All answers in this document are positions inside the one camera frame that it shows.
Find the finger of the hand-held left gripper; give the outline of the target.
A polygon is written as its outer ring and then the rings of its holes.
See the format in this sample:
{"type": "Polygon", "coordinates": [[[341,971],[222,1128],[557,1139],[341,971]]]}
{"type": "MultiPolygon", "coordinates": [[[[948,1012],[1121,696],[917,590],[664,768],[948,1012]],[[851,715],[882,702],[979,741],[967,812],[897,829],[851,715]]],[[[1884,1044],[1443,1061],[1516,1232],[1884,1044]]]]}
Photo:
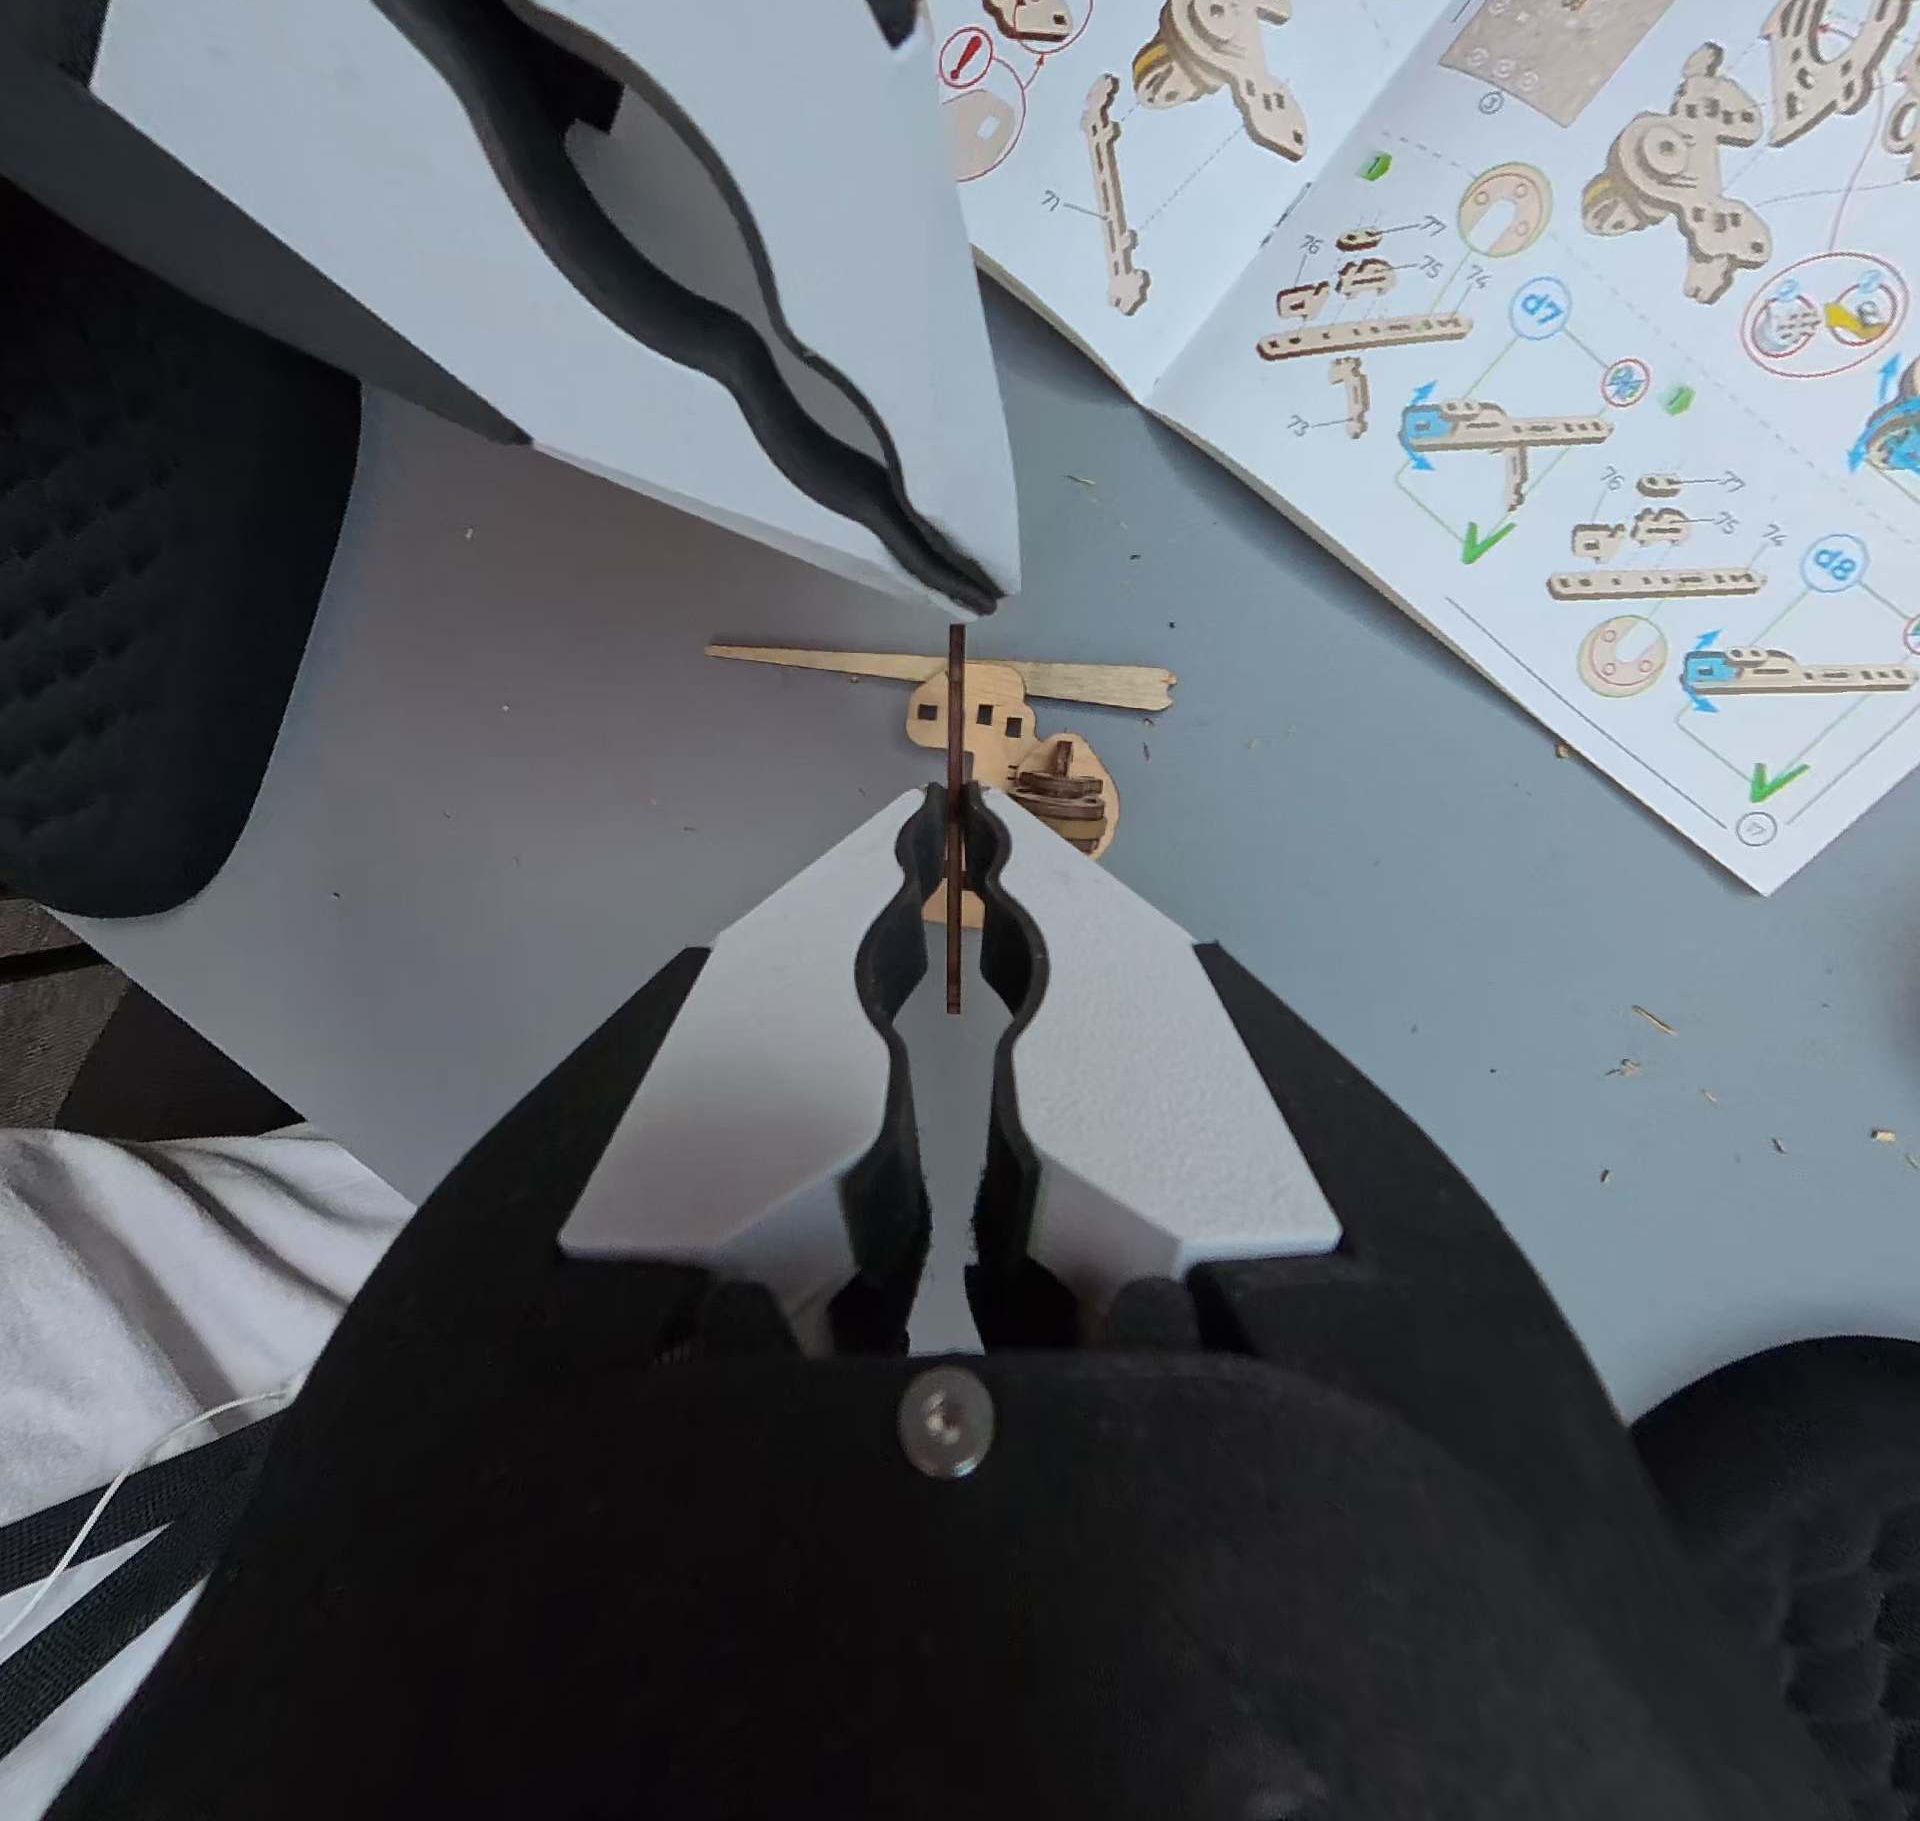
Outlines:
{"type": "Polygon", "coordinates": [[[705,147],[773,325],[871,418],[948,600],[1010,598],[1013,456],[917,0],[513,4],[705,147]]]}
{"type": "MultiPolygon", "coordinates": [[[[135,80],[135,30],[105,37],[95,86],[135,128],[179,143],[225,194],[262,198],[274,245],[316,251],[381,328],[423,328],[429,353],[529,445],[730,528],[784,555],[948,614],[961,574],[934,555],[881,442],[821,378],[773,348],[830,442],[761,442],[715,378],[634,344],[565,277],[498,178],[498,149],[454,86],[365,0],[187,0],[214,9],[157,84],[135,80]]],[[[612,125],[576,122],[566,182],[660,271],[765,325],[746,242],[703,164],[655,106],[619,96],[612,125]]]]}

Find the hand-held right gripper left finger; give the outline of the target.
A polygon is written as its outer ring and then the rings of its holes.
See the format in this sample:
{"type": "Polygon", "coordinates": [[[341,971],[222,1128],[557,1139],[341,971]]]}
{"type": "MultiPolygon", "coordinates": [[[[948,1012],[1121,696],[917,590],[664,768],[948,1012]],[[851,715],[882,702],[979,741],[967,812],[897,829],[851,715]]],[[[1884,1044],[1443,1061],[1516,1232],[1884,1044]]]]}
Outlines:
{"type": "Polygon", "coordinates": [[[776,1295],[812,1349],[903,1349],[931,1201],[895,1015],[927,977],[927,786],[715,934],[561,1244],[776,1295]]]}

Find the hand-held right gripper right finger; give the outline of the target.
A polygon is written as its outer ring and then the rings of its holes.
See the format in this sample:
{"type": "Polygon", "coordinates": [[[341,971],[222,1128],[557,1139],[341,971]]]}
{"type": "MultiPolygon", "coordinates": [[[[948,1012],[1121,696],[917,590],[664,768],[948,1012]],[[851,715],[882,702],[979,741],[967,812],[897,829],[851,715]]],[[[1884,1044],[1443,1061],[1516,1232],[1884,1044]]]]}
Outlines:
{"type": "Polygon", "coordinates": [[[1342,1222],[1192,934],[991,786],[965,826],[1013,1015],[973,1212],[981,1342],[1072,1348],[1133,1278],[1329,1253],[1342,1222]]]}

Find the thin dark wooden strip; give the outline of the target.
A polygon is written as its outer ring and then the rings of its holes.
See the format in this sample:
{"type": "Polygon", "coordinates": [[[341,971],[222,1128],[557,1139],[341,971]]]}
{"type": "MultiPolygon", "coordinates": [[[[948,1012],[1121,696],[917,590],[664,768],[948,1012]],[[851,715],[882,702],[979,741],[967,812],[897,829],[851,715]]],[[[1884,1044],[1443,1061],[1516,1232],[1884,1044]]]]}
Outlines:
{"type": "Polygon", "coordinates": [[[946,1009],[965,1012],[965,791],[967,791],[967,627],[948,629],[946,690],[946,1009]]]}

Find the black foam pad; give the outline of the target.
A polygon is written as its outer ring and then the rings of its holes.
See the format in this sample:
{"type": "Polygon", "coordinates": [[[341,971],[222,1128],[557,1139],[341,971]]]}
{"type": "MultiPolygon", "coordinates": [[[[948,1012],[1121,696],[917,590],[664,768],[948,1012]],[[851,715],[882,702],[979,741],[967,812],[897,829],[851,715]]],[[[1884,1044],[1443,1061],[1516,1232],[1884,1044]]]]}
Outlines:
{"type": "Polygon", "coordinates": [[[4,886],[164,913],[277,753],[364,387],[4,187],[4,886]]]}

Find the flat wooden stick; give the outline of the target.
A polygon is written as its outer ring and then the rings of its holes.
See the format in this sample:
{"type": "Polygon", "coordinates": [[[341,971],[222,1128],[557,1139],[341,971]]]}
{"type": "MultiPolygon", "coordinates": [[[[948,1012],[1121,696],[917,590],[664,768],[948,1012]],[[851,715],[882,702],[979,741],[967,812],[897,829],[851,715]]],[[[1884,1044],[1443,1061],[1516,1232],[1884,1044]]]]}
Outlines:
{"type": "MultiPolygon", "coordinates": [[[[801,648],[709,645],[705,656],[835,671],[845,677],[922,685],[948,671],[948,656],[934,653],[856,653],[801,648]]],[[[970,675],[998,671],[1023,680],[1029,696],[1083,707],[1119,707],[1129,713],[1161,713],[1171,707],[1177,675],[1166,666],[1124,663],[1065,663],[1065,659],[973,659],[970,675]]]]}

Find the printed assembly instruction booklet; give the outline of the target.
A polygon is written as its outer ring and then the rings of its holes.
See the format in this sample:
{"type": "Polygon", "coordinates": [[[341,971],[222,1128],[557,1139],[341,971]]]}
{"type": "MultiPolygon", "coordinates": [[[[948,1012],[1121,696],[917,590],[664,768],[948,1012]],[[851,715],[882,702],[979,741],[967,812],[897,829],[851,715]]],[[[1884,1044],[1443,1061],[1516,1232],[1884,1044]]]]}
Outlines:
{"type": "Polygon", "coordinates": [[[927,0],[979,263],[1756,893],[1918,768],[1918,0],[927,0]]]}

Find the person's white shirt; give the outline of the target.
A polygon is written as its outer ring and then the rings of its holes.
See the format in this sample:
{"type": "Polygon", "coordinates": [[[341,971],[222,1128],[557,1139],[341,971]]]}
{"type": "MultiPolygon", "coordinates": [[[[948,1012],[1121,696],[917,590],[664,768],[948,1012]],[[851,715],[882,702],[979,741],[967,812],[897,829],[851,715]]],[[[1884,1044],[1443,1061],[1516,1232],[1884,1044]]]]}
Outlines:
{"type": "Polygon", "coordinates": [[[4,1135],[4,1819],[42,1819],[196,1610],[413,1205],[310,1128],[4,1135]]]}

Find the black mesh chair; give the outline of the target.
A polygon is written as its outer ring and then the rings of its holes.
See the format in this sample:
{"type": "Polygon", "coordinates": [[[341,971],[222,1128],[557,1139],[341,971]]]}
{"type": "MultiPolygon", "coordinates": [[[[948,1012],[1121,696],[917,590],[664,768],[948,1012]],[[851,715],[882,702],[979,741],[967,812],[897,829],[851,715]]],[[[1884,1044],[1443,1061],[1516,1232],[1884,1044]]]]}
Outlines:
{"type": "Polygon", "coordinates": [[[1784,1345],[1633,1435],[1695,1573],[1853,1814],[1918,1819],[1918,1345],[1784,1345]]]}

